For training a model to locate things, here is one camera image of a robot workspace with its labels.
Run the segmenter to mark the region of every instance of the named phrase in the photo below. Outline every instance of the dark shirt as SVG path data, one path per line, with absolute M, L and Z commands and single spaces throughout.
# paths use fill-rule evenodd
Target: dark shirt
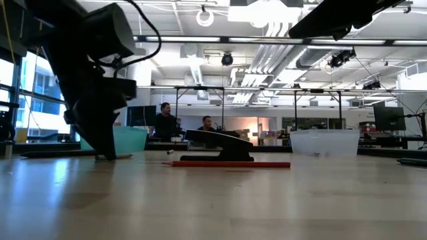
M 203 126 L 199 127 L 197 130 L 204 131 Z M 216 131 L 213 127 L 210 127 L 207 131 Z
M 161 113 L 157 114 L 154 128 L 154 137 L 159 137 L 162 141 L 171 141 L 173 132 L 176 129 L 175 117 L 172 115 L 165 117 Z

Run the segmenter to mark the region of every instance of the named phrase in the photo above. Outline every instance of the computer monitor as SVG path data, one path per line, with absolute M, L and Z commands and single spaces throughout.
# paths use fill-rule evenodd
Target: computer monitor
M 127 126 L 154 126 L 156 106 L 139 106 L 127 108 Z
M 405 131 L 403 107 L 374 107 L 377 131 Z

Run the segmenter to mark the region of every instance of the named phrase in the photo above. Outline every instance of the red stick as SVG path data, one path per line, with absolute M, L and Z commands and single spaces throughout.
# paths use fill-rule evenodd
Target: red stick
M 172 167 L 277 167 L 290 168 L 289 162 L 245 162 L 245 161 L 172 161 L 163 163 Z

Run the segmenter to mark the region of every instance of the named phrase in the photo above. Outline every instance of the teal container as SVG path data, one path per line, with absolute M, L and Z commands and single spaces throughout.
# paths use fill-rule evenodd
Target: teal container
M 113 127 L 115 153 L 126 154 L 144 151 L 148 130 L 136 127 Z M 93 148 L 80 138 L 81 150 L 93 150 Z

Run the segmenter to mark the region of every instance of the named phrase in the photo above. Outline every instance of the man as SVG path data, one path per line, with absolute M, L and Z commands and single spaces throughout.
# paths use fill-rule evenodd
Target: man
M 161 141 L 169 142 L 176 129 L 175 117 L 171 115 L 171 105 L 162 103 L 160 106 L 161 113 L 155 116 L 155 126 L 149 128 L 149 136 L 158 137 Z
M 199 127 L 198 130 L 201 130 L 201 131 L 216 131 L 212 127 L 212 118 L 211 118 L 211 116 L 205 116 L 205 117 L 203 117 L 202 121 L 203 121 L 203 126 Z

